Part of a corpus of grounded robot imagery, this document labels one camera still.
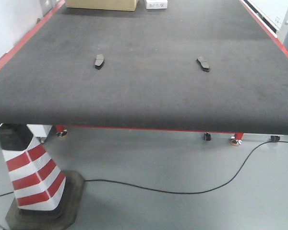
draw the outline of gray felt table surface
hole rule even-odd
[[[62,6],[0,71],[0,122],[288,134],[288,58],[238,0]]]

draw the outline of epoxy floor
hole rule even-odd
[[[267,135],[69,128],[44,144],[63,170],[155,189],[199,192],[227,182]],[[288,136],[281,140],[288,141]],[[0,150],[0,194],[12,191]],[[0,224],[13,194],[0,197]],[[170,195],[105,182],[86,183],[69,230],[288,230],[288,144],[257,149],[228,185],[200,195]]]

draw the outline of cone base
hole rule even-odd
[[[62,199],[53,211],[19,209],[14,199],[6,221],[11,230],[64,230],[71,226],[78,213],[84,179],[76,171],[63,171],[66,184]]]

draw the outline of black cable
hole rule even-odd
[[[6,195],[9,195],[9,194],[12,194],[12,193],[13,193],[13,192],[9,192],[9,193],[5,193],[5,194],[1,194],[0,197],[1,197],[1,196],[6,196]]]
[[[281,142],[281,143],[288,143],[288,141],[277,141],[275,143],[278,143],[278,142]],[[109,182],[109,183],[115,183],[115,184],[123,184],[123,185],[128,185],[128,186],[131,186],[131,187],[136,187],[136,188],[141,188],[141,189],[144,189],[144,190],[150,190],[150,191],[155,191],[155,192],[160,192],[160,193],[168,193],[168,194],[177,194],[177,195],[194,195],[194,194],[203,194],[203,193],[209,193],[209,192],[212,192],[214,190],[217,190],[221,187],[224,187],[225,185],[229,184],[230,182],[232,182],[236,176],[240,173],[241,169],[243,168],[243,166],[245,165],[246,161],[249,159],[249,157],[252,155],[252,153],[258,149],[260,146],[262,145],[265,145],[265,144],[268,144],[268,143],[274,143],[272,141],[268,141],[268,142],[264,142],[258,146],[256,146],[250,153],[249,155],[246,157],[246,159],[244,160],[244,162],[242,163],[242,165],[240,166],[240,168],[238,169],[238,171],[236,172],[236,174],[229,180],[227,181],[226,183],[218,186],[218,187],[215,187],[215,188],[212,188],[212,189],[209,189],[209,190],[205,190],[205,191],[201,191],[201,192],[191,192],[191,193],[184,193],[184,192],[171,192],[171,191],[165,191],[165,190],[159,190],[159,189],[153,189],[153,188],[147,188],[147,187],[143,187],[143,186],[138,186],[138,185],[135,185],[135,184],[130,184],[130,183],[125,183],[125,182],[120,182],[120,181],[112,181],[112,180],[106,180],[106,179],[93,179],[93,180],[85,180],[85,182]]]

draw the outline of black brake pad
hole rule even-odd
[[[101,69],[105,63],[105,58],[102,54],[98,54],[95,60],[95,68]]]
[[[205,72],[210,71],[209,63],[205,60],[205,58],[198,57],[196,61],[200,64],[203,71]]]

